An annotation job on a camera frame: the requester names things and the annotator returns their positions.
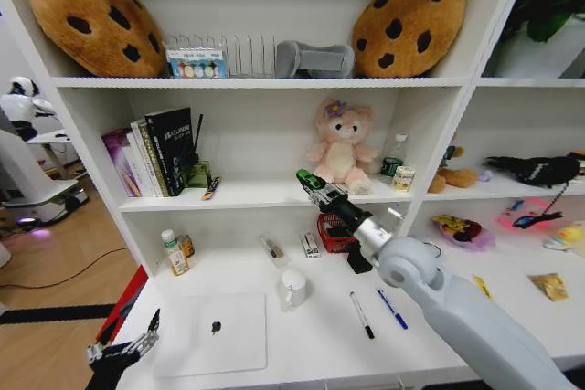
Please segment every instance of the blue pen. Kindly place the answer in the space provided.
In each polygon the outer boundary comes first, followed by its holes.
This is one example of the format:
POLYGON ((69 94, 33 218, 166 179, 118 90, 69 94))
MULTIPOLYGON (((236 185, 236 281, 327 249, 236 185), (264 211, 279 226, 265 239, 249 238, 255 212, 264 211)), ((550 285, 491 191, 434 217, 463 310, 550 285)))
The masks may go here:
POLYGON ((392 313, 392 315, 394 316, 396 321, 398 323, 400 323, 400 326, 402 326, 402 329, 407 330, 409 328, 409 326, 406 324, 404 319, 402 319, 402 316, 400 314, 398 314, 396 311, 394 311, 394 308, 392 308, 392 305, 390 305, 390 300, 388 300, 388 298, 384 295, 384 291, 382 291, 380 288, 377 288, 376 292, 378 293, 378 295, 380 296, 382 301, 384 301, 384 303, 386 304, 386 306, 388 307, 388 309, 390 310, 390 312, 392 313))

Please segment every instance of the black book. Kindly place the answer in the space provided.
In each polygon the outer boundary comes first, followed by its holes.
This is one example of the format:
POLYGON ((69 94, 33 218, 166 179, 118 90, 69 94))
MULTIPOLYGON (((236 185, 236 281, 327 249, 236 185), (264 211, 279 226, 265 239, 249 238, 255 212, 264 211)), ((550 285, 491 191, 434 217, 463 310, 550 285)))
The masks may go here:
POLYGON ((157 111, 144 118, 168 194, 177 196, 195 164, 191 109, 157 111))

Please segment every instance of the red object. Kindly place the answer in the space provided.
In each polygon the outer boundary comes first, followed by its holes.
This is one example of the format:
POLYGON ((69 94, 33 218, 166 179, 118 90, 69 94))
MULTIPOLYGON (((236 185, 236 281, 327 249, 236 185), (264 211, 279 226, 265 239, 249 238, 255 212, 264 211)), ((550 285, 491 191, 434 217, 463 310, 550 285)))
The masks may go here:
POLYGON ((358 241, 352 236, 332 237, 329 235, 327 229, 337 227, 345 227, 345 225, 334 214, 321 214, 317 218, 317 229, 319 230, 319 235, 321 236, 325 249, 329 253, 347 253, 349 246, 358 241))
POLYGON ((116 334, 118 333, 120 328, 122 328, 122 325, 124 324, 124 318, 122 316, 120 316, 120 309, 133 297, 133 295, 136 293, 136 291, 138 291, 140 288, 142 288, 144 286, 144 284, 146 283, 147 280, 148 280, 148 275, 146 274, 146 271, 144 271, 143 266, 141 265, 134 273, 134 276, 132 277, 132 279, 128 283, 128 286, 126 287, 126 289, 122 293, 122 296, 120 297, 120 299, 116 303, 116 306, 113 307, 113 310, 110 313, 110 315, 108 316, 108 319, 105 321, 103 326, 101 326, 100 331, 98 332, 98 334, 95 337, 96 340, 98 340, 100 338, 101 333, 108 326, 110 326, 110 324, 114 320, 116 320, 116 318, 118 318, 118 322, 116 323, 116 328, 114 329, 113 334, 110 337, 111 340, 114 339, 114 337, 116 336, 116 334))

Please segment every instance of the white mug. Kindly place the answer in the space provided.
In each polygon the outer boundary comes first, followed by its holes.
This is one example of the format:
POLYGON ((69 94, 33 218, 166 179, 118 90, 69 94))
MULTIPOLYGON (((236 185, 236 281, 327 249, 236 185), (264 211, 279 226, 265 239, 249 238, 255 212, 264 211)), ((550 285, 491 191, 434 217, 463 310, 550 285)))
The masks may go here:
POLYGON ((282 306, 288 311, 304 302, 307 290, 307 279, 296 269, 286 269, 278 285, 282 306))

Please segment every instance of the brown plush toy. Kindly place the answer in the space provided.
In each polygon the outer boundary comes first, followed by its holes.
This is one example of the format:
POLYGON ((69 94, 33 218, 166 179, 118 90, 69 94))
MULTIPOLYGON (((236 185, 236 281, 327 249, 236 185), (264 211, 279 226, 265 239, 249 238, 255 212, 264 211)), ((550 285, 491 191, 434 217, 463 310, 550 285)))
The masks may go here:
POLYGON ((415 77, 451 47, 463 22, 465 0, 372 0, 352 37, 356 74, 415 77))
POLYGON ((463 168, 454 170, 447 167, 447 161, 453 157, 461 157, 463 154, 464 149, 461 146, 451 145, 447 148, 445 155, 442 157, 439 169, 432 179, 431 186, 429 186, 429 192, 438 194, 445 189, 447 184, 456 187, 469 187, 475 184, 477 181, 477 173, 473 169, 463 168))
POLYGON ((161 34, 138 0, 30 0, 45 34, 101 77, 153 77, 165 65, 161 34))

